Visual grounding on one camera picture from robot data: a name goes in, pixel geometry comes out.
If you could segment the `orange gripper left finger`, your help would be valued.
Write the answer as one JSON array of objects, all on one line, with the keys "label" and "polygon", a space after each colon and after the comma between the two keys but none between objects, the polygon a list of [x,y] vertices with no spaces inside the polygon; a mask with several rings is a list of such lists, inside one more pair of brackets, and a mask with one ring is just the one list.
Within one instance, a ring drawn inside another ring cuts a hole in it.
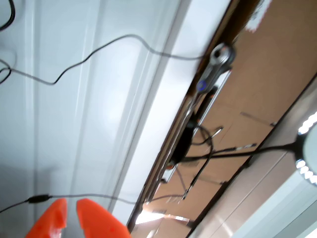
[{"label": "orange gripper left finger", "polygon": [[26,238],[60,238],[67,226],[67,200],[54,201],[30,229]]}]

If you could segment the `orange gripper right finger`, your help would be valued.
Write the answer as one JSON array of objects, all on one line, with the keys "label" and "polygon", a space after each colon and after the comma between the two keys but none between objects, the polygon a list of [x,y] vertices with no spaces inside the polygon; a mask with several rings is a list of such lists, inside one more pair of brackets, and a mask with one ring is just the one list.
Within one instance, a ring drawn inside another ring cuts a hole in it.
[{"label": "orange gripper right finger", "polygon": [[98,203],[80,199],[76,211],[81,229],[86,238],[129,238],[127,227]]}]

